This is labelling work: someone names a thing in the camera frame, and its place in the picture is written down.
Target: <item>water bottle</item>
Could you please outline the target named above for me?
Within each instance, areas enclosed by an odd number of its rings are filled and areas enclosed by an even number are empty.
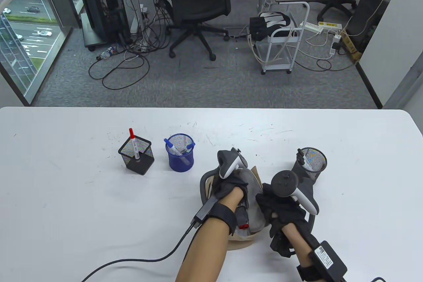
[[[273,2],[274,2],[273,0],[266,0],[266,2],[264,2],[264,5],[263,5],[263,12],[268,12],[269,11],[269,8],[270,8],[270,5]]]
[[[102,52],[101,58],[103,60],[106,60],[107,58],[109,58],[110,56],[112,56],[114,54],[116,54],[116,48],[114,46],[110,46],[107,50]]]

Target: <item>window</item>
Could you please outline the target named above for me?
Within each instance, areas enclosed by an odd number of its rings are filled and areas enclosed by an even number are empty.
[[[0,62],[29,103],[67,35],[50,1],[12,0],[0,13]]]

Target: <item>gray carpet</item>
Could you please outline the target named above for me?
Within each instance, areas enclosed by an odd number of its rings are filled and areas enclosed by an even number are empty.
[[[151,0],[145,1],[152,7]],[[210,22],[216,26],[238,27],[248,23],[256,15],[257,0],[231,0],[232,11],[227,17]],[[322,5],[311,4],[309,21],[316,22]],[[294,17],[301,21],[305,9],[292,9]],[[329,22],[345,24],[347,19],[336,10],[325,15]],[[239,30],[232,29],[231,34]],[[172,33],[174,40],[179,34]],[[306,32],[305,38],[313,33]],[[254,59],[245,39],[224,42],[222,37],[206,34],[217,60],[212,62],[201,42],[189,37],[177,49],[176,58],[168,57],[168,50],[148,55],[150,70],[139,83],[124,90],[107,90],[100,81],[88,76],[88,68],[101,52],[89,52],[83,45],[81,30],[74,30],[68,37],[54,66],[37,94],[36,106],[103,106],[103,107],[241,107],[241,108],[376,108],[361,77],[351,66],[342,71],[312,72],[295,65],[292,74],[269,72],[260,75],[260,64]],[[310,40],[323,44],[325,36]],[[305,43],[301,49],[316,57],[327,57],[331,37],[323,47]],[[123,59],[122,55],[97,63],[92,75],[103,76]],[[312,68],[316,60],[302,54],[298,63]],[[135,59],[123,65],[136,66]],[[335,55],[331,59],[333,69],[351,65],[347,56]],[[118,69],[106,80],[110,87],[121,87],[145,74],[146,64],[138,69]]]

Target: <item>white car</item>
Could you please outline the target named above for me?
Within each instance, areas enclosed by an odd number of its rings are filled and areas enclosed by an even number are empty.
[[[37,31],[37,34],[41,35],[41,36],[51,36],[52,35],[52,33],[50,31]]]

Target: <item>wrist strap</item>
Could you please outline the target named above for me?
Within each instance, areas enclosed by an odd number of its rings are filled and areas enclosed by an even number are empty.
[[[313,282],[323,279],[322,275],[317,271],[316,267],[301,267],[300,265],[296,268],[302,281]]]
[[[229,227],[229,234],[234,235],[235,228],[237,227],[237,218],[229,207],[216,203],[211,208],[208,217],[217,218],[225,222]]]

